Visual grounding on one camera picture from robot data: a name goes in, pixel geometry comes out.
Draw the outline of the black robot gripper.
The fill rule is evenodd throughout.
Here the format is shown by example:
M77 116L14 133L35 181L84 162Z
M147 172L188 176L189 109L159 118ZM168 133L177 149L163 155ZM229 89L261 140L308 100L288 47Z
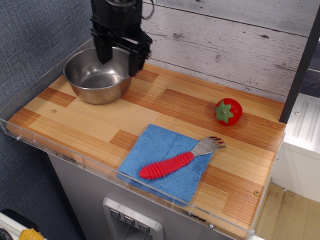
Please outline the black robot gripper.
M150 56L152 39L142 31L141 0L92 0L91 34L98 60L105 64L113 57L113 47L129 52L129 76L134 77Z

